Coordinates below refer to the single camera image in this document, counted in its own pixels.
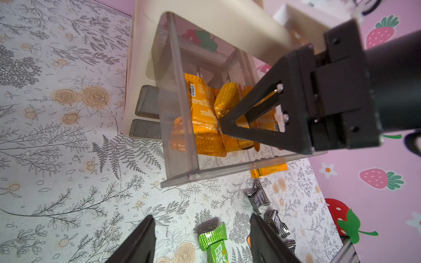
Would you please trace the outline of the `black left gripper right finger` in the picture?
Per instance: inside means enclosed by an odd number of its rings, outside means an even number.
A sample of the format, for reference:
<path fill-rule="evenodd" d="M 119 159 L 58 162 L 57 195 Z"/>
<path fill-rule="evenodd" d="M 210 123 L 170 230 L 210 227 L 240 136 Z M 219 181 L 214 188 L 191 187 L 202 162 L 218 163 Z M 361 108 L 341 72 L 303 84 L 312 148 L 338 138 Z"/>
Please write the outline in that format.
<path fill-rule="evenodd" d="M 252 214 L 250 225 L 254 263 L 300 263 L 300 260 L 260 216 Z"/>

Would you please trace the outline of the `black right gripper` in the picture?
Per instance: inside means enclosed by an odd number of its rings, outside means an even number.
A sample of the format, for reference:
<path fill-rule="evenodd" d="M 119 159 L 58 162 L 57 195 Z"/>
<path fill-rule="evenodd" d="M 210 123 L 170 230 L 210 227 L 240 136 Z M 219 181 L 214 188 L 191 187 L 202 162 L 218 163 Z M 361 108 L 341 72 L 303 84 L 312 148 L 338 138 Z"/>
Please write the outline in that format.
<path fill-rule="evenodd" d="M 381 125 L 353 20 L 281 57 L 220 119 L 222 133 L 289 152 L 378 147 Z"/>

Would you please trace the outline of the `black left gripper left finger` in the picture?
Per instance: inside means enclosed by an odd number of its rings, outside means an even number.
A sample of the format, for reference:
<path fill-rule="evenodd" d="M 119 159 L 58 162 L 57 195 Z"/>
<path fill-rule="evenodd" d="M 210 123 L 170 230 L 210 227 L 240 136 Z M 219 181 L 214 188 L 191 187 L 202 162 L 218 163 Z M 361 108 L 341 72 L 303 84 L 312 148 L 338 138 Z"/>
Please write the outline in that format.
<path fill-rule="evenodd" d="M 153 263 L 156 245 L 155 226 L 153 216 L 146 216 L 106 263 Z"/>

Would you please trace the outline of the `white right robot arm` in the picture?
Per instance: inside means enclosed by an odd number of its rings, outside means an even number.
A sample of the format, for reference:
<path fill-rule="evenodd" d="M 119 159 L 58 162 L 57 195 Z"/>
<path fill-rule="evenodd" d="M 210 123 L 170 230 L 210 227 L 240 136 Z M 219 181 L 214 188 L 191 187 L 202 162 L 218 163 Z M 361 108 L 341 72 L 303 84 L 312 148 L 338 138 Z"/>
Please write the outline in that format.
<path fill-rule="evenodd" d="M 421 33 L 363 50 L 355 21 L 281 57 L 221 120 L 234 138 L 303 155 L 378 147 L 383 134 L 408 130 L 421 153 Z"/>

